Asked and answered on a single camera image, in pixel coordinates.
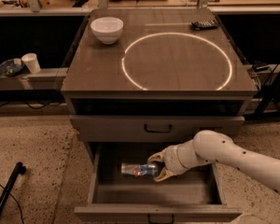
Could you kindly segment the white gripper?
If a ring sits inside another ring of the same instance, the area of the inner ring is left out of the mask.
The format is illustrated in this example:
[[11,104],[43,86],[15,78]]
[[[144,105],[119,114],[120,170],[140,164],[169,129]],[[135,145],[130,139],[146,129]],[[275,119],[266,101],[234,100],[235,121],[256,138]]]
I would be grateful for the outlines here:
[[165,164],[160,173],[153,178],[155,182],[162,182],[173,175],[182,175],[187,171],[187,168],[178,158],[178,145],[169,146],[164,151],[151,155],[147,162],[164,162]]

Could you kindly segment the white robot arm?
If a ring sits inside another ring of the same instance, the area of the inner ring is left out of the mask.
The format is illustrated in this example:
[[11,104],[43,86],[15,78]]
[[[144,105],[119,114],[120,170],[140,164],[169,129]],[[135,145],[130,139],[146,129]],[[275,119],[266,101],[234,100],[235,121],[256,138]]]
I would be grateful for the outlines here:
[[241,171],[280,195],[280,160],[239,147],[223,133],[199,131],[191,140],[151,155],[147,162],[164,164],[154,178],[156,182],[218,162]]

